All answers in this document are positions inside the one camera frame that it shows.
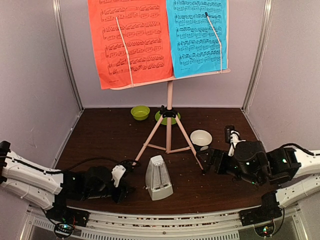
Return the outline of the grey metronome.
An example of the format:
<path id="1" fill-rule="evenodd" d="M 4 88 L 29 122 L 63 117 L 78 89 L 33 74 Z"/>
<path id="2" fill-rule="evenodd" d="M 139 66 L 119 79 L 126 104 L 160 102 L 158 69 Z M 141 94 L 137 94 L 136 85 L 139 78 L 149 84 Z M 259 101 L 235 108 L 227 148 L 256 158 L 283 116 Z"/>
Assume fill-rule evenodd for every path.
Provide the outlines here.
<path id="1" fill-rule="evenodd" d="M 166 163 L 161 155 L 150 158 L 145 185 L 152 201 L 163 200 L 174 193 Z"/>

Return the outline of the pink music stand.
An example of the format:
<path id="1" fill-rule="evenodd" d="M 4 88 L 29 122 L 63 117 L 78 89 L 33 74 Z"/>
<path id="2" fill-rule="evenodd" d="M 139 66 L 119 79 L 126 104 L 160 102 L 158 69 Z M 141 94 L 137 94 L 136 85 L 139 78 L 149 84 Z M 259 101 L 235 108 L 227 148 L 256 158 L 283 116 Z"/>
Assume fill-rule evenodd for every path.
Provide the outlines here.
<path id="1" fill-rule="evenodd" d="M 201 73 L 204 75 L 209 75 L 209 74 L 224 74 L 224 73 L 229 73 L 231 70 L 229 68 L 223 70 L 223 57 L 222 57 L 222 43 L 221 40 L 217 34 L 217 31 L 215 30 L 211 19 L 210 19 L 210 15 L 208 14 L 208 12 L 204 13 L 203 18 L 206 18 L 207 21 L 210 24 L 210 27 L 212 28 L 214 35 L 218 41 L 219 44 L 219 56 L 220 56 L 220 71 L 212 71 L 212 72 L 207 72 L 207 73 Z M 119 25 L 119 21 L 118 18 L 116 17 L 116 23 L 117 23 L 117 27 L 118 30 L 120 32 L 121 35 L 121 39 L 122 42 L 124 44 L 124 48 L 126 51 L 126 55 L 127 55 L 127 60 L 128 60 L 128 68 L 129 68 L 129 72 L 130 72 L 130 79 L 132 79 L 132 72 L 131 72 L 131 65 L 130 65 L 130 60 L 129 60 L 129 52 L 127 50 L 127 46 L 125 44 L 123 35 L 122 35 L 122 31 Z M 158 130 L 159 126 L 161 125 L 161 122 L 163 120 L 163 118 L 167 118 L 167 125 L 166 125 L 166 146 L 165 147 L 161 147 L 158 145 L 154 145 L 154 144 L 150 144 L 150 141 L 152 140 L 153 136 L 155 135 L 156 131 Z M 183 148 L 178 148 L 178 149 L 174 149 L 172 150 L 172 119 L 171 118 L 175 118 L 176 120 L 176 124 L 178 125 L 181 133 L 183 134 L 186 142 L 188 143 L 187 147 L 183 147 Z M 154 128 L 152 129 L 152 131 L 150 132 L 148 138 L 146 139 L 146 141 L 143 143 L 142 148 L 140 149 L 138 155 L 135 157 L 134 160 L 139 161 L 141 156 L 143 155 L 144 151 L 146 150 L 147 147 L 150 148 L 154 148 L 154 149 L 158 149 L 158 150 L 163 150 L 165 151 L 165 153 L 167 154 L 173 154 L 173 153 L 178 153 L 178 152 L 184 152 L 184 151 L 188 151 L 191 150 L 196 161 L 197 164 L 199 165 L 200 169 L 203 169 L 202 164 L 200 163 L 200 161 L 197 159 L 196 157 L 196 150 L 185 130 L 185 128 L 183 127 L 183 124 L 181 123 L 181 120 L 178 118 L 178 112 L 173 108 L 173 80 L 167 80 L 167 106 L 165 107 L 164 105 L 161 106 L 160 108 L 160 118 L 159 120 L 156 122 Z"/>

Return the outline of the blue cloth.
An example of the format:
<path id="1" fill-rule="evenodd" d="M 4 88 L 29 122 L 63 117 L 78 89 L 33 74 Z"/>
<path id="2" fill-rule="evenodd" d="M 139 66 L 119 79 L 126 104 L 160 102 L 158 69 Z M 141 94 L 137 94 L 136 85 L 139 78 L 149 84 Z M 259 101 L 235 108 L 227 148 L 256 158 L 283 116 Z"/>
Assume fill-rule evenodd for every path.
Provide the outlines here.
<path id="1" fill-rule="evenodd" d="M 228 68 L 226 0 L 168 0 L 166 10 L 176 78 Z"/>

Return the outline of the red sheet music mat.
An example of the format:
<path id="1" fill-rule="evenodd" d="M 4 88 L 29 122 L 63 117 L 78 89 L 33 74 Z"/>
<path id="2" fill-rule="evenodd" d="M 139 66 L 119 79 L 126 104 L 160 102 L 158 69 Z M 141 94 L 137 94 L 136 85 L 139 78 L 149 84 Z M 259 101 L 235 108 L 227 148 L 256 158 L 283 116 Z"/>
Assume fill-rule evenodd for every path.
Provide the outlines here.
<path id="1" fill-rule="evenodd" d="M 101 89 L 134 87 L 173 76 L 164 0 L 89 0 Z"/>

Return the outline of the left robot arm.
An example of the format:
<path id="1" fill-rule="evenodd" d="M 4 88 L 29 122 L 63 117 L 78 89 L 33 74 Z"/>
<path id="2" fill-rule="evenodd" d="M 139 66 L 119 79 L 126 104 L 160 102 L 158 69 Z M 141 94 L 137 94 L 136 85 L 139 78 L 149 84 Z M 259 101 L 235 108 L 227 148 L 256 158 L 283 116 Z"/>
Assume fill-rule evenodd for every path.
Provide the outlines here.
<path id="1" fill-rule="evenodd" d="M 106 161 L 115 163 L 113 169 L 98 165 L 85 171 L 73 171 L 82 164 L 97 160 L 92 157 L 63 170 L 51 169 L 21 157 L 10 147 L 8 141 L 0 143 L 0 186 L 45 211 L 51 210 L 61 222 L 72 218 L 71 209 L 66 207 L 67 200 L 111 197 L 120 203 L 133 191 L 125 181 L 126 175 L 140 166 L 136 160 L 118 162 L 106 158 Z"/>

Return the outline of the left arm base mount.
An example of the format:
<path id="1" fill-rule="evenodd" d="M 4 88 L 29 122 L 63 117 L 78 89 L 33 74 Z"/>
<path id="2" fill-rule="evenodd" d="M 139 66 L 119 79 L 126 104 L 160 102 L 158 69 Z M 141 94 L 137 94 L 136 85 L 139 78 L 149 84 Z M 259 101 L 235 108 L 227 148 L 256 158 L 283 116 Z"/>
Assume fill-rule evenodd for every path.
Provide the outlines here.
<path id="1" fill-rule="evenodd" d="M 86 227 L 90 216 L 88 211 L 69 207 L 42 211 L 45 217 L 54 225 L 53 232 L 60 239 L 70 237 L 76 227 Z"/>

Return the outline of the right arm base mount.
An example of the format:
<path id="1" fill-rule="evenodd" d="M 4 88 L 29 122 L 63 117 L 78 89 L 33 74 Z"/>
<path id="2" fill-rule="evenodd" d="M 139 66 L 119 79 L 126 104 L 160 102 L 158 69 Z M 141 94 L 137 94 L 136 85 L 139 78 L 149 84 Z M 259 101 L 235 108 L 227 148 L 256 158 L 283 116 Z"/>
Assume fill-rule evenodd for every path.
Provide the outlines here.
<path id="1" fill-rule="evenodd" d="M 283 209 L 275 208 L 267 210 L 266 207 L 255 207 L 239 212 L 240 221 L 243 227 L 253 225 L 254 232 L 261 238 L 271 238 L 278 231 L 276 230 L 275 219 L 282 217 L 281 226 L 284 222 Z"/>

